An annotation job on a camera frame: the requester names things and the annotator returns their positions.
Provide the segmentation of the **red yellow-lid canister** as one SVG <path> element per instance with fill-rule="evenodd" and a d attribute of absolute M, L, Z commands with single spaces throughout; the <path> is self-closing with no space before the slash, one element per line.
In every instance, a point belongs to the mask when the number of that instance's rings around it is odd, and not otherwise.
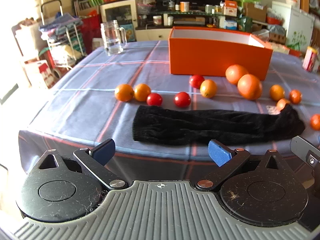
<path fill-rule="evenodd" d="M 312 72 L 317 60 L 318 51 L 311 46 L 307 47 L 302 67 L 307 72 Z"/>

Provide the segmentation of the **orange far left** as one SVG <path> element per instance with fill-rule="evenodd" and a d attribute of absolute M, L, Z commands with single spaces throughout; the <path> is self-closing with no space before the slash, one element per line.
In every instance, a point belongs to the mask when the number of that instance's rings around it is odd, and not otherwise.
<path fill-rule="evenodd" d="M 134 97 L 134 90 L 129 84 L 118 85 L 114 90 L 114 96 L 117 100 L 128 102 Z"/>

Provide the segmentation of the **orange near middle tomato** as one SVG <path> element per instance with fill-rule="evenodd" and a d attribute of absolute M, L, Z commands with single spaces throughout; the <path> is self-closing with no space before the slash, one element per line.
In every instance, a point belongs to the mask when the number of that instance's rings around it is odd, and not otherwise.
<path fill-rule="evenodd" d="M 212 98 L 217 93 L 217 85 L 213 80 L 204 80 L 200 86 L 200 93 L 205 98 Z"/>

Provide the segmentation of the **small orange right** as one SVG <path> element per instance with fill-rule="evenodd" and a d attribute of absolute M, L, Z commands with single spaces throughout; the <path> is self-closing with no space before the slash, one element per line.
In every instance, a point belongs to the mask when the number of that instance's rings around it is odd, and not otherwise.
<path fill-rule="evenodd" d="M 278 102 L 285 98 L 285 90 L 280 85 L 273 85 L 269 90 L 269 96 L 273 101 Z"/>

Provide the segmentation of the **small tangerine far right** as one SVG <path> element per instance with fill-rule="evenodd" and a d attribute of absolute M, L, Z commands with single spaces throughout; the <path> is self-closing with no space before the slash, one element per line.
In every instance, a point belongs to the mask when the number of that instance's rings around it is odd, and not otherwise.
<path fill-rule="evenodd" d="M 289 100 L 292 104 L 294 105 L 298 105 L 300 104 L 300 102 L 302 101 L 302 93 L 297 90 L 297 89 L 293 89 L 291 90 L 291 92 L 289 93 Z"/>

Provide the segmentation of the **large orange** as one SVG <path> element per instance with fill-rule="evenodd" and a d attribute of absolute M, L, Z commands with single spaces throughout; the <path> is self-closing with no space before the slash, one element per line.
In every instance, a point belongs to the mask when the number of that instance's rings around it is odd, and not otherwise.
<path fill-rule="evenodd" d="M 260 98 L 263 91 L 260 80 L 252 74 L 246 74 L 241 77 L 237 88 L 242 97 L 251 101 Z"/>
<path fill-rule="evenodd" d="M 247 69 L 239 64 L 229 66 L 225 72 L 227 81 L 233 85 L 237 85 L 239 80 L 246 74 L 248 74 Z"/>

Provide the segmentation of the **red tomato left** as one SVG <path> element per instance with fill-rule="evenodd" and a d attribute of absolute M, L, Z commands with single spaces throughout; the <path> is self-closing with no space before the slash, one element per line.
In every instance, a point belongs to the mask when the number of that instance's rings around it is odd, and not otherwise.
<path fill-rule="evenodd" d="M 158 93 L 150 93 L 146 99 L 146 103 L 149 106 L 161 106 L 163 98 Z"/>

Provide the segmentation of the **red tomato near box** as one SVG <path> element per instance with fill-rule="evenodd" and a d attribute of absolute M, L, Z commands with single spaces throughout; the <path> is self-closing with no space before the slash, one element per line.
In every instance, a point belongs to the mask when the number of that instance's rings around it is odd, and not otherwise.
<path fill-rule="evenodd" d="M 203 81 L 204 77 L 202 75 L 192 75 L 189 79 L 189 85 L 193 88 L 200 89 Z"/>

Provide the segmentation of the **white glass-door cabinet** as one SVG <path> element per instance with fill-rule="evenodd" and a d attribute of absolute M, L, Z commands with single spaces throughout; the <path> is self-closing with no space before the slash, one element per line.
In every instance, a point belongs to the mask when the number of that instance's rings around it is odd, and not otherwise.
<path fill-rule="evenodd" d="M 106 3 L 100 6 L 102 22 L 116 20 L 120 27 L 125 29 L 128 42 L 135 42 L 136 27 L 138 27 L 137 14 L 138 0 L 123 0 Z"/>

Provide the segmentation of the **orange cardboard box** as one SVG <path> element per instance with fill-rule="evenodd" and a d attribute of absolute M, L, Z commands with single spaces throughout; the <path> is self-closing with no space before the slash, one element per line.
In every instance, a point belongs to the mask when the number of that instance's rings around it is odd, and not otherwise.
<path fill-rule="evenodd" d="M 224 77 L 234 64 L 265 80 L 273 50 L 256 36 L 234 30 L 173 27 L 169 42 L 169 70 L 175 75 Z"/>

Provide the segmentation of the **brown cardboard box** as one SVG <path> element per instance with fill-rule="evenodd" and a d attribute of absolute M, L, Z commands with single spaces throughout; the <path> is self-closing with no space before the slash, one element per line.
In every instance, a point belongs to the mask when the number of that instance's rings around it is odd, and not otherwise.
<path fill-rule="evenodd" d="M 266 22 L 267 6 L 245 2 L 244 15 L 255 21 Z"/>

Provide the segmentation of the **large orange front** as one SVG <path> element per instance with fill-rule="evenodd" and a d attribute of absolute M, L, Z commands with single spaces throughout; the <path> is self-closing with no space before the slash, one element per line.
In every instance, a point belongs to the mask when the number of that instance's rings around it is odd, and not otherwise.
<path fill-rule="evenodd" d="M 260 80 L 252 74 L 246 74 L 241 77 L 237 88 L 242 97 L 251 101 L 260 98 L 263 91 Z"/>

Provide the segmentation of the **red tomato middle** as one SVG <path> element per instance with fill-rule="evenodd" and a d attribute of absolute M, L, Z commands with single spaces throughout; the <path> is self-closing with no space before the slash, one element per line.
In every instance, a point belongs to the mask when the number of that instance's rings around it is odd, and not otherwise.
<path fill-rule="evenodd" d="M 191 98 L 186 92 L 179 92 L 174 97 L 174 103 L 177 107 L 187 108 L 191 103 Z"/>

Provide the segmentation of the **black sock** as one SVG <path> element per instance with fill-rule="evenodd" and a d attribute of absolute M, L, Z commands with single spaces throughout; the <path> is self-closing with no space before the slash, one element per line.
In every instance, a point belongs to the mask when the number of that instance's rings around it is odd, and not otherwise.
<path fill-rule="evenodd" d="M 135 141 L 171 146 L 205 145 L 213 139 L 226 146 L 257 144 L 291 139 L 304 130 L 304 122 L 289 105 L 277 115 L 139 106 L 132 125 Z"/>

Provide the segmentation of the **large orange rear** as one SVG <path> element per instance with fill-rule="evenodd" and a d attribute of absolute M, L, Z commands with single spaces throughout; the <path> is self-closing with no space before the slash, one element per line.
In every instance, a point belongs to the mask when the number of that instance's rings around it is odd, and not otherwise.
<path fill-rule="evenodd" d="M 247 69 L 239 64 L 229 66 L 225 72 L 227 81 L 233 85 L 237 85 L 239 80 L 246 74 L 248 74 Z"/>

